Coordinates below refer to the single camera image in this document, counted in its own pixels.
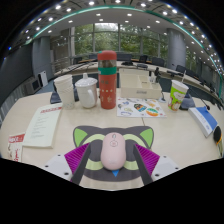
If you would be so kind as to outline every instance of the ceiling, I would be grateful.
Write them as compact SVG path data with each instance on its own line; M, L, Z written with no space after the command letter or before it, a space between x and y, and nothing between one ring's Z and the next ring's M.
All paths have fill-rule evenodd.
M159 34L167 33L167 28L179 30L185 36L186 46L189 47L190 51L195 52L204 64L214 70L217 67L218 69L222 67L217 52L213 47L209 46L211 42L200 30L200 27L198 27L197 24L192 26L190 24L192 21L187 18L186 15L180 12L173 13L172 10L174 8L164 2L158 0L120 0L120 3L116 3L115 0L97 0L94 1L95 4L93 6L90 6L89 1L90 0L65 0L60 2L60 9L56 9L56 5L54 5L40 13L33 18L14 39L14 42L11 44L11 50L18 48L34 38L39 38L41 36L58 36L61 30L73 26L99 23L99 18L103 19L103 23L125 24L125 21L128 20L128 24L142 28L150 26L150 30Z

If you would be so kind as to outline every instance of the white mug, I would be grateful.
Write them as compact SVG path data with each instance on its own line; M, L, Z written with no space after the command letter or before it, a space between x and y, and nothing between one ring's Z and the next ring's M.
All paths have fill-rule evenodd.
M94 107L97 103L97 80L94 78L88 78L86 73L83 74L83 79L80 79L75 83L79 101L85 108Z
M94 107L97 103L96 84L88 87L76 87L79 101L85 108Z

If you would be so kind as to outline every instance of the pink mouse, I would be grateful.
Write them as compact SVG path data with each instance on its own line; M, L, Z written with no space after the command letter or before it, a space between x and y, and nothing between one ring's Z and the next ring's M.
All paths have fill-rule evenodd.
M125 139L116 132L107 134L103 139L100 155L103 166L108 170L118 170L126 161Z

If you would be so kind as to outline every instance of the table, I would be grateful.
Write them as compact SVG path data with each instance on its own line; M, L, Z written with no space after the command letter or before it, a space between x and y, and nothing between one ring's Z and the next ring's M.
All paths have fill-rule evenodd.
M8 137L26 131L37 108L50 104L51 92L20 98L3 121L0 130L0 152L7 159ZM168 102L169 93L164 93ZM194 98L196 106L204 106L200 99ZM210 113L215 117L221 129L224 130L223 111L210 102ZM53 149L23 148L22 162L42 167L56 154L66 154L74 149L73 130L79 125L91 125L100 128L132 126L150 126L154 130L152 151L158 155L167 155L180 168L218 159L218 149L213 140L213 134L207 139L188 111L173 112L167 103L160 103L167 118L127 118L117 117L116 108L104 110L97 105L84 109L80 102L75 102L72 110L62 110L55 132Z
M122 61L117 61L117 72L119 72L119 69L122 69L122 68L136 69L137 64L138 63L133 62L133 66L126 66L126 65L122 65ZM73 76L82 75L84 72L87 72L88 74L98 73L98 62L88 63L88 64L85 64L81 67L79 67L79 66L80 66L80 64L69 66L68 68L65 68L65 69L62 69L59 72L56 72L54 74L54 76L60 76L60 75L63 75L65 73L71 74ZM156 68L159 67L159 66L150 65L150 64L147 64L147 66L148 66L148 68L146 70L152 71L152 72L154 72L156 70ZM164 67L159 67L159 71L161 73L162 78L182 81L182 77L179 76L179 75L175 75L174 77L171 77L171 74L169 72L172 72L172 73L175 73L175 74L179 73L175 70L164 68ZM214 97L216 100L218 100L220 103L222 103L221 100L219 99L219 97L216 95L216 93L215 92L211 93L210 88L208 88L207 86L202 86L200 84L200 81L198 81L198 80L196 80L196 79L194 79L194 78L192 78L188 75L185 75L184 83L203 90L204 92L208 93L209 95Z

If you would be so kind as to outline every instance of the red water bottle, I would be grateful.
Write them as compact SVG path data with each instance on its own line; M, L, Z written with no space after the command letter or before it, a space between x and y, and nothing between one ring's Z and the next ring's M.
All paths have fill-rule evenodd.
M101 107L113 109L116 106L117 54L105 50L100 51L97 58Z

